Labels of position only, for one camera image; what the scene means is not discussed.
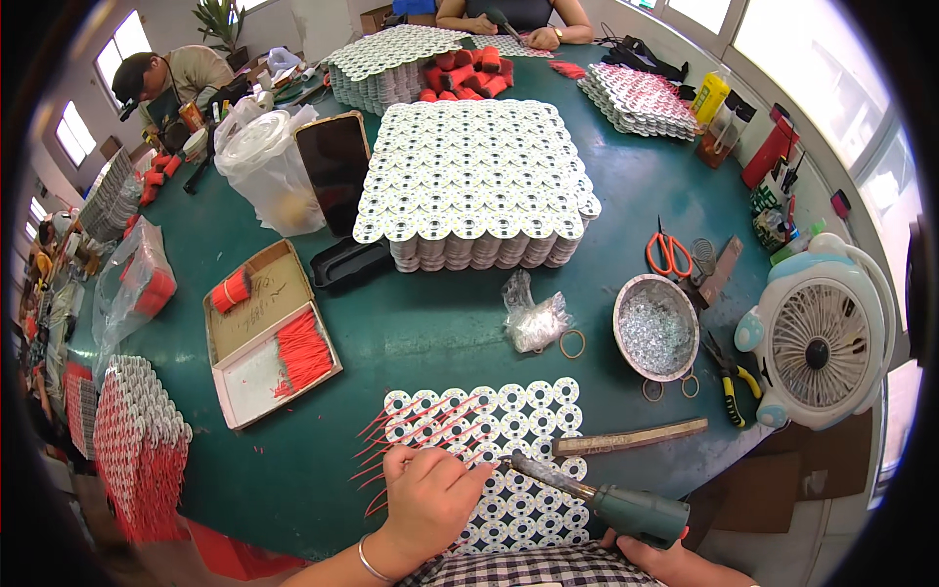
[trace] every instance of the silver bangle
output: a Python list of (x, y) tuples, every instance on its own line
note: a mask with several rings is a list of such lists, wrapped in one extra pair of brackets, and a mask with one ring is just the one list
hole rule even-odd
[(372, 577), (378, 580), (383, 580), (386, 583), (394, 583), (394, 579), (389, 579), (385, 577), (384, 575), (376, 571), (374, 568), (372, 568), (372, 565), (370, 565), (368, 561), (365, 560), (365, 554), (362, 552), (362, 544), (365, 542), (365, 538), (368, 538), (371, 535), (372, 533), (368, 533), (359, 540), (359, 560), (362, 561), (362, 564), (365, 566), (365, 570), (372, 574)]

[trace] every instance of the plastic bag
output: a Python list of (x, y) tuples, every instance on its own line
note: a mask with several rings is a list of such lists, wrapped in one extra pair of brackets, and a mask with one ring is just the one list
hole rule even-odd
[(264, 114), (264, 110), (257, 105), (254, 96), (245, 96), (228, 109), (228, 115), (219, 123), (215, 129), (213, 141), (215, 143), (215, 152), (221, 153), (225, 145), (238, 131), (248, 126), (255, 118)]
[(574, 322), (565, 310), (559, 291), (538, 305), (531, 298), (531, 276), (525, 270), (512, 274), (502, 286), (502, 301), (509, 315), (505, 317), (505, 335), (518, 352), (547, 347), (558, 340)]
[[(117, 293), (109, 298), (104, 291), (108, 287), (108, 276), (120, 270), (128, 259), (131, 261), (120, 273)], [(157, 315), (176, 293), (176, 288), (176, 277), (163, 250), (160, 227), (141, 216), (108, 259), (95, 284), (91, 335), (99, 352), (92, 375), (99, 390), (108, 361), (117, 353), (118, 343)]]
[(284, 47), (274, 47), (268, 52), (268, 69), (273, 71), (270, 77), (280, 70), (286, 70), (300, 64), (300, 58)]
[(216, 151), (218, 172), (283, 237), (326, 225), (293, 138), (294, 130), (314, 120), (316, 109), (309, 104), (294, 116), (275, 110), (255, 118)]

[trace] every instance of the checkered shirt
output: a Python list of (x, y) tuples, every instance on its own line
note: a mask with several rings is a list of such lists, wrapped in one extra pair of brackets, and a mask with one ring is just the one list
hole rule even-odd
[(516, 587), (539, 583), (572, 585), (661, 585), (622, 554), (596, 541), (581, 545), (533, 548), (521, 552), (437, 558), (398, 587)]

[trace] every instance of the electric fan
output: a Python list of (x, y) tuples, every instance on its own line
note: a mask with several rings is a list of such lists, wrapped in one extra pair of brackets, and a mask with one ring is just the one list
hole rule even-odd
[(757, 421), (821, 430), (870, 408), (896, 327), (890, 286), (870, 255), (823, 233), (773, 267), (767, 282), (733, 337), (757, 356)]

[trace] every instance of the tank top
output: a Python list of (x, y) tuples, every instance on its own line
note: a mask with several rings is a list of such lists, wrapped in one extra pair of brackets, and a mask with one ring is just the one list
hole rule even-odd
[[(466, 0), (467, 16), (476, 18), (487, 8), (498, 8), (505, 19), (519, 33), (529, 33), (536, 28), (547, 26), (554, 10), (551, 0)], [(502, 27), (499, 33), (505, 34)]]

